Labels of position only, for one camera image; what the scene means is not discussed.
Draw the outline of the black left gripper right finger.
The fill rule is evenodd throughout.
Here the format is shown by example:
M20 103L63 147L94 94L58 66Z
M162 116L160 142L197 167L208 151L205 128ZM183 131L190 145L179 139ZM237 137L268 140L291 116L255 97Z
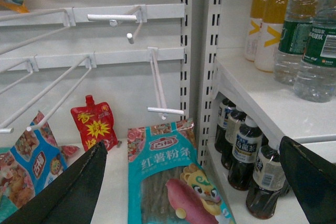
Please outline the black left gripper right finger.
M309 223L335 223L335 165L284 136L280 163Z

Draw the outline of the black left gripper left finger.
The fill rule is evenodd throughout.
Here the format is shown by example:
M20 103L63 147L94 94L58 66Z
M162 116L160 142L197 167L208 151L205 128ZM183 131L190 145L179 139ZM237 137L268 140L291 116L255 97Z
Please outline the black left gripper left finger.
M91 223L108 151L101 142L2 223Z

